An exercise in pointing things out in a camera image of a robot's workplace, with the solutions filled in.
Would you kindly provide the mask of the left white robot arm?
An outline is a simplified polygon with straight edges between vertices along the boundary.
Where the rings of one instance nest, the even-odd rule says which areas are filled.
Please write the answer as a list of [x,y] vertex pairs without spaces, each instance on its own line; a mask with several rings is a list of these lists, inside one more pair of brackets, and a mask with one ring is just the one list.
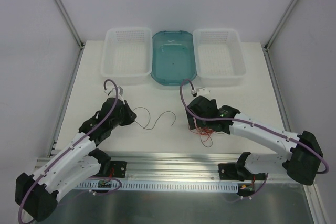
[[15,201],[19,205],[18,223],[26,212],[33,221],[47,219],[62,198],[91,176],[106,177],[111,159],[98,146],[118,126],[136,119],[121,96],[108,97],[94,116],[83,122],[70,143],[47,164],[28,175],[21,173],[15,181]]

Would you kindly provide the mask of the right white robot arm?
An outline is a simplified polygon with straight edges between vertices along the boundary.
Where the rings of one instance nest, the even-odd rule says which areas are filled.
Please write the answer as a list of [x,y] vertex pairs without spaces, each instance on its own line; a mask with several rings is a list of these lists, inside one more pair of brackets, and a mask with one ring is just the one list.
[[323,162],[323,152],[315,135],[272,129],[254,121],[238,109],[224,105],[217,107],[216,100],[195,97],[185,106],[190,129],[208,128],[215,132],[240,136],[273,151],[272,154],[243,152],[229,173],[237,180],[252,175],[287,174],[303,185],[312,185]]

